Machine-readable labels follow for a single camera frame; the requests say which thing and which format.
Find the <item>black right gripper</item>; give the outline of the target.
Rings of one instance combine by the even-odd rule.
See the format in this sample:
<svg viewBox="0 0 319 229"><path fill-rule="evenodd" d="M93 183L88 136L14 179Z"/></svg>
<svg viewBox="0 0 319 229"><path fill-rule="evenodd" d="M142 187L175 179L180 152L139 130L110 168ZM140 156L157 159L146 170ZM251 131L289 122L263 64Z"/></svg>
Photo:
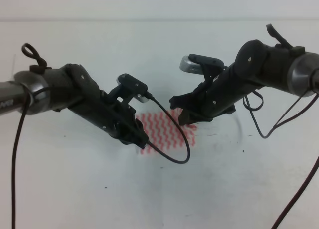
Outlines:
<svg viewBox="0 0 319 229"><path fill-rule="evenodd" d="M169 100L170 108L183 109L178 117L179 125L210 122L233 113L237 101L266 86L262 70L268 55L269 46L259 40L248 41L240 48L235 61L213 82L204 81L193 92L173 96Z"/></svg>

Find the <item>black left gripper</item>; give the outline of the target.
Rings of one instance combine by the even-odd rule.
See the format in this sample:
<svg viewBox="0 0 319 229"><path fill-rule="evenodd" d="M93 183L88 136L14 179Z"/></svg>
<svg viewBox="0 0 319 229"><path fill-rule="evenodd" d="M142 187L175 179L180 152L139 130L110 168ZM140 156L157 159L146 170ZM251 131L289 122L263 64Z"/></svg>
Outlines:
<svg viewBox="0 0 319 229"><path fill-rule="evenodd" d="M145 149L149 137L135 117L135 109L108 96L78 64L66 64L59 69L47 68L48 110L69 109L110 137L124 145L135 144Z"/></svg>

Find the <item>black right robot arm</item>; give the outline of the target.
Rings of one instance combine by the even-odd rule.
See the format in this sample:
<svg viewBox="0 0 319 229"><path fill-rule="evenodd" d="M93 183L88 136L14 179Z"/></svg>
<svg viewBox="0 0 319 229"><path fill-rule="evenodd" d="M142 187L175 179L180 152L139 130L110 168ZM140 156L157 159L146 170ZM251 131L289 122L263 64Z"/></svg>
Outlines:
<svg viewBox="0 0 319 229"><path fill-rule="evenodd" d="M307 97L319 91L319 56L289 44L271 24L267 32L278 41L268 46L259 40L246 42L230 66L217 58L184 56L180 69L204 76L192 92L173 96L171 109L182 110L178 122L189 125L211 122L235 112L234 104L262 87Z"/></svg>

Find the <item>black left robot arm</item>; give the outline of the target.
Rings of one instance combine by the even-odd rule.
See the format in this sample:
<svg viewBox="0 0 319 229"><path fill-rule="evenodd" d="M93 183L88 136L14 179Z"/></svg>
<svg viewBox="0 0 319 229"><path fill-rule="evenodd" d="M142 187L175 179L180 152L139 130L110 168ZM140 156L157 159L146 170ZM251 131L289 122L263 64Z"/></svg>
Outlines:
<svg viewBox="0 0 319 229"><path fill-rule="evenodd" d="M106 93L82 65L66 64L53 69L30 44L24 44L21 50L37 63L0 84L1 114L22 112L24 107L27 115L69 109L122 144L145 148L149 138L129 102L132 98L147 101L146 84L121 74L118 85Z"/></svg>

